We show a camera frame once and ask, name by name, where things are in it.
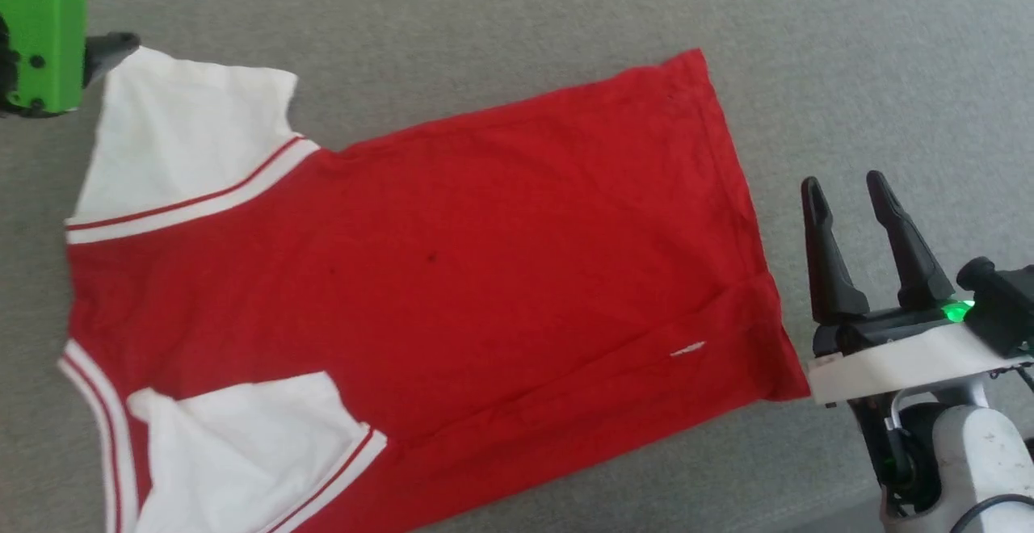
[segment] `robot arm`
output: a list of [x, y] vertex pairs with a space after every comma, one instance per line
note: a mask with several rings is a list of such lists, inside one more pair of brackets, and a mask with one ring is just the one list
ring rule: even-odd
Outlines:
[[[801, 184], [819, 404], [847, 402], [883, 491], [893, 533], [1034, 531], [1034, 462], [984, 395], [984, 378], [1023, 371], [1034, 335], [1034, 267], [1000, 272], [980, 258], [954, 290], [879, 172], [866, 176], [901, 279], [899, 307], [872, 312], [854, 288], [818, 180]], [[905, 399], [930, 394], [935, 402]]]
[[0, 0], [0, 115], [73, 111], [83, 89], [140, 48], [132, 33], [86, 37], [86, 0]]

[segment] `red and white shirt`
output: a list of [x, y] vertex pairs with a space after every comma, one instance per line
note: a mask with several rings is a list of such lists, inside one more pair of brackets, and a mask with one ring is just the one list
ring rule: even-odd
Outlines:
[[699, 51], [335, 152], [141, 49], [68, 220], [110, 533], [403, 531], [808, 388]]

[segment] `green light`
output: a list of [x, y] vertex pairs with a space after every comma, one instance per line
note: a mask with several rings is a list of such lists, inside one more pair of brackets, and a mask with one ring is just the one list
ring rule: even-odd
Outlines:
[[962, 323], [966, 318], [966, 312], [973, 307], [973, 301], [953, 301], [941, 307], [944, 317], [952, 323]]

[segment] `gray background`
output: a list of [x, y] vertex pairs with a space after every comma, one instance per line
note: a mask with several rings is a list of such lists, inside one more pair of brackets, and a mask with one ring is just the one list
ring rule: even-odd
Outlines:
[[[333, 148], [702, 47], [802, 356], [813, 329], [807, 175], [823, 180], [876, 306], [893, 301], [896, 279], [864, 194], [871, 168], [949, 272], [977, 255], [1034, 260], [1034, 0], [90, 1], [96, 32], [134, 30], [176, 56], [299, 73], [294, 126]], [[69, 301], [61, 220], [98, 95], [61, 119], [0, 122], [4, 532], [101, 530], [93, 422], [53, 365]], [[992, 396], [1028, 430], [1024, 390], [1006, 378]], [[774, 531], [876, 494], [843, 407], [759, 404], [431, 530]]]

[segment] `red fabric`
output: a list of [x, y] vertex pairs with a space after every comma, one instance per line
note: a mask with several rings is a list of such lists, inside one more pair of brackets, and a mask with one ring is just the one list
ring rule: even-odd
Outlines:
[[71, 335], [123, 399], [327, 371], [388, 436], [297, 531], [408, 530], [808, 393], [699, 51], [68, 254]]

